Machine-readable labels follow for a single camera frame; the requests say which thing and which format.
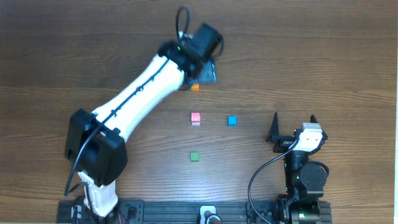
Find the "white robot part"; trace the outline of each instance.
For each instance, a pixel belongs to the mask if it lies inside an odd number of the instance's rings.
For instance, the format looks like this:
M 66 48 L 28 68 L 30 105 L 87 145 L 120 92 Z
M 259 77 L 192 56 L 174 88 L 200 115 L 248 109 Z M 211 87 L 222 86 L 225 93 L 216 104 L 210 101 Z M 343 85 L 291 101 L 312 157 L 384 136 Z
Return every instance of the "white robot part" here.
M 118 203 L 118 196 L 116 195 L 116 181 L 114 180 L 109 185 L 102 185 L 98 187 L 95 185 L 94 180 L 89 177 L 85 172 L 78 173 L 81 181 L 86 182 L 88 186 L 85 186 L 85 195 L 86 198 L 84 200 L 85 205 L 92 209 L 93 212 L 101 217 L 105 217 L 112 211 L 113 207 Z M 90 195 L 90 200 L 93 208 L 90 207 L 90 203 L 88 203 L 87 193 Z
M 293 150 L 312 152 L 322 140 L 322 128 L 318 123 L 303 123 L 302 132 Z
M 130 85 L 128 85 L 119 95 L 103 106 L 96 108 L 93 113 L 97 114 L 96 119 L 102 122 L 112 110 L 115 110 L 127 97 L 134 93 L 138 87 L 142 86 L 151 78 L 163 64 L 167 57 L 156 55 L 149 66 L 142 72 Z M 119 135 L 126 142 L 139 122 L 159 103 L 160 100 L 177 91 L 183 83 L 184 71 L 178 69 L 178 65 L 169 60 L 161 71 L 149 81 L 135 96 L 116 112 L 116 116 L 110 118 L 104 125 L 113 130 L 118 128 Z

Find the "pink cube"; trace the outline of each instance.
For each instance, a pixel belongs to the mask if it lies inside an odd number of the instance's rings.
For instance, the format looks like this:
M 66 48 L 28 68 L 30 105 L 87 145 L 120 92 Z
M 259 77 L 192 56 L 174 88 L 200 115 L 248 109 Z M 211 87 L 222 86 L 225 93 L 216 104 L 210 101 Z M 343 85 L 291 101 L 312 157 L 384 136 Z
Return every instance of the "pink cube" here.
M 200 125 L 200 113 L 191 112 L 191 122 L 192 122 L 192 125 L 199 126 Z

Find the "wooden tabletop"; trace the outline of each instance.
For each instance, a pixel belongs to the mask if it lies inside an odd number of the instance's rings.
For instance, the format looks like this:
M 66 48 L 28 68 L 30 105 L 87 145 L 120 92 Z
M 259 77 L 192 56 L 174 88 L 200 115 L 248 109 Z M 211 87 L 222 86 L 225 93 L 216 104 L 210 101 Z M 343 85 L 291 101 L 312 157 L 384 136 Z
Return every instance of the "wooden tabletop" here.
M 162 101 L 127 142 L 120 197 L 246 201 L 254 171 L 277 154 L 273 114 L 292 134 L 315 114 L 329 140 L 322 200 L 335 223 L 391 223 L 397 83 L 396 1 L 0 1 L 0 221 L 54 222 L 70 171 L 70 115 L 110 100 L 175 38 L 181 4 L 190 32 L 224 36 L 216 85 Z M 191 126 L 190 112 L 201 113 Z M 238 117 L 227 127 L 228 115 Z M 200 162 L 190 162 L 190 152 Z M 257 177 L 255 199 L 284 193 L 282 161 Z

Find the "green cube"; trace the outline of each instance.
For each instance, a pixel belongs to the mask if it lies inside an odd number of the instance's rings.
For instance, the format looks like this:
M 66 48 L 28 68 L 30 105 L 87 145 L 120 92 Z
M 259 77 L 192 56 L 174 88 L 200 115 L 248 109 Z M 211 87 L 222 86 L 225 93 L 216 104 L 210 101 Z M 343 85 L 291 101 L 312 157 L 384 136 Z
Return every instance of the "green cube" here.
M 199 152 L 191 152 L 191 162 L 199 162 Z

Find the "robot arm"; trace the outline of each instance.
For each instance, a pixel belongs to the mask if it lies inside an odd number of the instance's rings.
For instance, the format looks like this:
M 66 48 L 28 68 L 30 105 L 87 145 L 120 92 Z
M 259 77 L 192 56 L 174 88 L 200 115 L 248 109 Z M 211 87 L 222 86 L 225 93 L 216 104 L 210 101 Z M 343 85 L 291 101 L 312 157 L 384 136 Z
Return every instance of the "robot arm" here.
M 92 215 L 99 222 L 114 220 L 110 216 L 118 204 L 115 180 L 127 164 L 125 142 L 161 99 L 182 85 L 216 81 L 212 55 L 219 43 L 223 46 L 217 30 L 202 24 L 195 35 L 180 35 L 161 46 L 144 72 L 111 101 L 92 113 L 76 111 L 70 118 L 65 146 L 72 170 L 64 194 L 76 189 L 68 190 L 78 171 Z

